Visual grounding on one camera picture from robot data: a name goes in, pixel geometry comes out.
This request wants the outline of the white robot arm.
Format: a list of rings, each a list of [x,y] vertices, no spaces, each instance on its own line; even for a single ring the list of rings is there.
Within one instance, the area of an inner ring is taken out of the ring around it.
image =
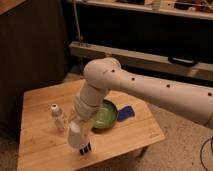
[[[83,120],[89,120],[113,90],[213,129],[213,88],[136,75],[123,70],[115,58],[90,61],[83,75],[84,85],[74,101],[75,110]]]

